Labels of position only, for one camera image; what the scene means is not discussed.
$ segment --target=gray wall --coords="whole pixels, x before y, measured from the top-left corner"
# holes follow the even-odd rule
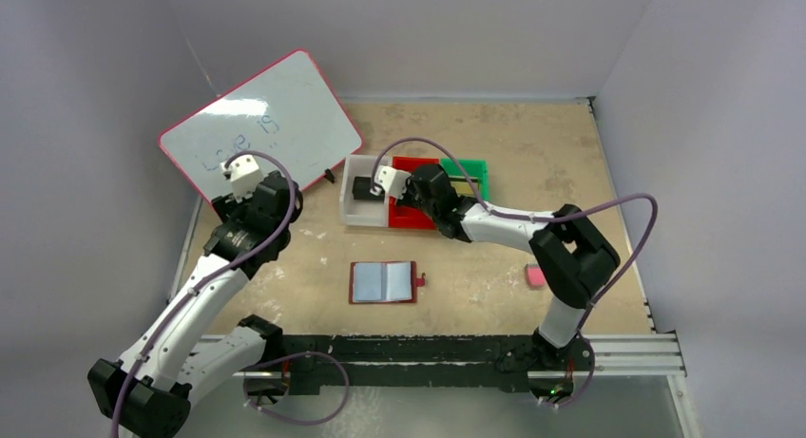
[[[86,372],[164,301],[194,199],[157,135],[213,96],[165,0],[0,0],[0,436],[106,436]]]
[[[307,48],[342,96],[597,92],[650,0],[171,0],[223,92]]]
[[[806,0],[653,0],[597,104],[705,436],[806,436],[804,64]]]

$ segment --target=white robotic arm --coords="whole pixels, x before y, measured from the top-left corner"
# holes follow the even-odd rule
[[[535,255],[554,293],[533,336],[535,345],[548,352],[562,352],[570,344],[590,300],[619,266],[616,251],[587,218],[547,222],[579,212],[573,205],[558,212],[528,212],[462,197],[437,164],[422,165],[412,173],[380,166],[374,182],[396,204],[429,216],[448,238],[491,242]],[[577,245],[573,252],[566,248],[570,242]]]
[[[110,418],[126,377],[133,377],[120,425],[139,436],[173,436],[192,407],[232,373],[284,355],[274,353],[281,346],[281,330],[257,316],[243,319],[224,339],[191,354],[227,302],[260,265],[276,260],[288,245],[288,227],[278,227],[289,205],[296,207],[291,222],[302,209],[296,184],[289,189],[276,173],[264,178],[254,157],[244,155],[223,166],[233,192],[213,200],[222,224],[205,244],[190,278],[134,345],[116,361],[99,359],[87,376],[101,412]],[[279,237],[265,248],[237,268],[222,270],[275,230],[281,231]],[[144,351],[147,344],[150,349]]]

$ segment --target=pink sticky note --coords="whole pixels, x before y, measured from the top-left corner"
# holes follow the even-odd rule
[[[527,264],[526,267],[527,285],[532,289],[540,289],[546,286],[546,276],[537,264]]]

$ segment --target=wooden table surface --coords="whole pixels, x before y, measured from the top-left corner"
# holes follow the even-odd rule
[[[554,211],[613,199],[596,128],[579,104],[347,104],[364,137],[359,153],[378,153],[390,142],[422,136],[458,158],[483,159],[489,200],[509,208]],[[391,155],[440,158],[423,143],[405,143]],[[302,216],[279,260],[261,267],[224,308],[208,333],[229,333],[249,314],[276,322],[285,333],[501,334],[532,333],[551,292],[530,290],[524,265],[534,258],[511,248],[463,243],[435,231],[347,227],[339,220],[336,184],[305,191]],[[621,214],[591,217],[628,256]],[[188,263],[202,253],[218,218],[202,206]],[[348,303],[350,263],[414,260],[428,284],[416,304]],[[183,272],[187,280],[193,265]],[[634,271],[625,275],[585,325],[588,333],[650,333]]]

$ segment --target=whiteboard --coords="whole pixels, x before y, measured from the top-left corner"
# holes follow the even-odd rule
[[[280,59],[160,136],[160,148],[207,201],[232,192],[220,163],[240,151],[276,158],[305,189],[362,143],[305,50]],[[265,173],[277,169],[258,161]]]

